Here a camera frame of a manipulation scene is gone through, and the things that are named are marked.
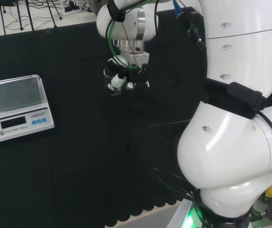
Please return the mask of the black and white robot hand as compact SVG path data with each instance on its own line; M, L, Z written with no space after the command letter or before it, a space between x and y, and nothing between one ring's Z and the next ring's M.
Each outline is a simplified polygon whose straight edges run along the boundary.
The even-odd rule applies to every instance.
M119 95L126 91L144 91L150 88L147 76L149 53L140 52L135 55L121 52L120 60L110 58L104 69L106 90L111 95Z

